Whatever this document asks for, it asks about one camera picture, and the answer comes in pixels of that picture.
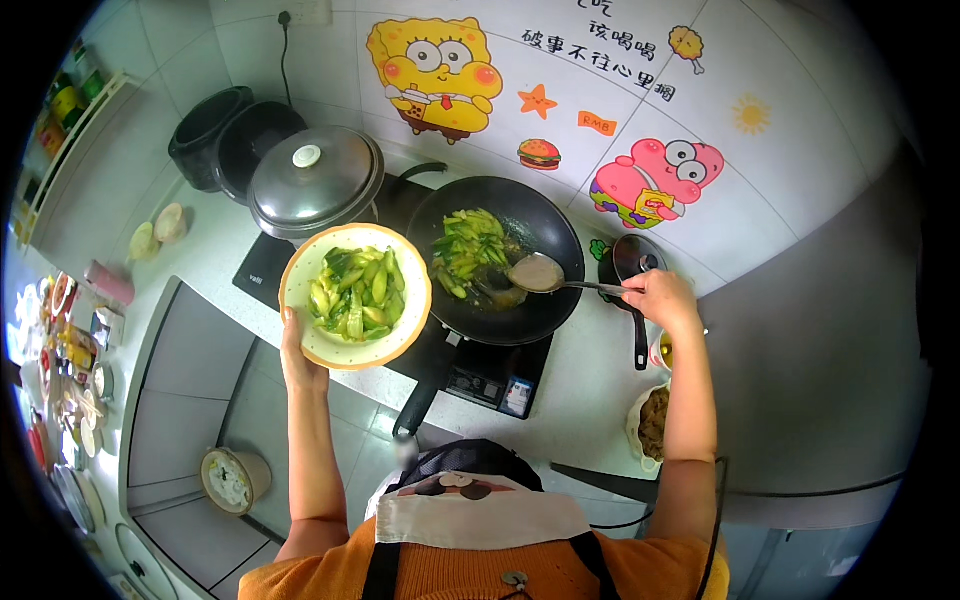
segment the orange sweater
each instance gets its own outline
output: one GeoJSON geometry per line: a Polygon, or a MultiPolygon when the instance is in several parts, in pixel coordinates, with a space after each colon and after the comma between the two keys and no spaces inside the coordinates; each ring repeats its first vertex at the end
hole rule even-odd
{"type": "MultiPolygon", "coordinates": [[[[238,600],[357,600],[373,553],[376,519],[324,556],[262,566],[240,580],[238,600]]],[[[623,600],[693,598],[709,546],[680,540],[611,540],[598,534],[607,569],[623,600]]],[[[496,600],[516,591],[500,580],[507,571],[529,577],[535,600],[597,598],[600,584],[565,541],[511,550],[445,550],[406,544],[400,553],[396,600],[496,600]]],[[[730,569],[718,553],[705,598],[726,598],[730,569]]]]}

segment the stove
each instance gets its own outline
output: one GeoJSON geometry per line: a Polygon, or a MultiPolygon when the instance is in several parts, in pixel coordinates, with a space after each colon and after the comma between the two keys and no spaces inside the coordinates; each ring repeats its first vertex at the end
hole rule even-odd
{"type": "MultiPolygon", "coordinates": [[[[414,211],[431,191],[387,174],[374,200],[378,223],[405,233],[414,211]]],[[[233,285],[278,313],[280,279],[295,251],[290,242],[261,233],[233,285]]],[[[523,346],[480,344],[461,338],[430,315],[417,341],[386,367],[464,400],[527,419],[552,342],[551,334],[523,346]]]]}

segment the spoon handle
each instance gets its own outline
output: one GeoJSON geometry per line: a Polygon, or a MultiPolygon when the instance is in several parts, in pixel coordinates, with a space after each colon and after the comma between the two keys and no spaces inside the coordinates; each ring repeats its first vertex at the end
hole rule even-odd
{"type": "Polygon", "coordinates": [[[608,296],[613,296],[615,298],[620,298],[627,292],[640,292],[637,288],[623,287],[620,285],[608,285],[606,283],[590,283],[588,281],[567,281],[564,283],[565,287],[582,287],[590,290],[600,290],[608,296]]]}

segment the white countertop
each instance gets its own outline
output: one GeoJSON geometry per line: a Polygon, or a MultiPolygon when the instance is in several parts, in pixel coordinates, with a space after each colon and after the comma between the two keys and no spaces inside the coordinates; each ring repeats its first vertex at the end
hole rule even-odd
{"type": "MultiPolygon", "coordinates": [[[[421,162],[399,147],[384,145],[387,171],[399,174],[421,162]]],[[[423,174],[414,181],[431,188],[467,174],[423,174]]],[[[91,461],[90,471],[108,510],[108,522],[120,515],[120,470],[129,451],[121,444],[130,431],[136,390],[140,388],[163,314],[181,281],[257,337],[275,347],[281,336],[280,317],[232,284],[260,229],[250,211],[222,194],[204,194],[182,179],[164,202],[178,202],[191,219],[186,237],[161,248],[149,262],[132,265],[136,299],[125,312],[123,344],[104,357],[113,366],[116,399],[105,431],[105,447],[91,461]]],[[[596,279],[596,260],[588,248],[591,239],[605,238],[583,222],[570,219],[584,247],[587,279],[596,279]]],[[[655,332],[649,322],[648,334],[655,332]]],[[[467,438],[488,438],[522,457],[628,477],[644,478],[631,453],[624,423],[639,395],[665,380],[662,370],[633,368],[634,327],[625,311],[604,303],[586,291],[576,310],[557,330],[540,389],[529,419],[518,420],[440,392],[426,422],[467,438]]],[[[332,372],[331,378],[356,392],[396,410],[403,407],[416,381],[376,367],[360,372],[332,372]]],[[[116,552],[115,540],[98,541],[105,554],[116,552]]]]}

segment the hamburger sticker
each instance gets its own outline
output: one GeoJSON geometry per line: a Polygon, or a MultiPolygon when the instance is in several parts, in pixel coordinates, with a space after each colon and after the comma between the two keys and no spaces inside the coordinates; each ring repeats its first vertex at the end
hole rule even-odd
{"type": "Polygon", "coordinates": [[[556,171],[560,168],[560,151],[545,139],[528,139],[516,150],[520,164],[538,171],[556,171]]]}

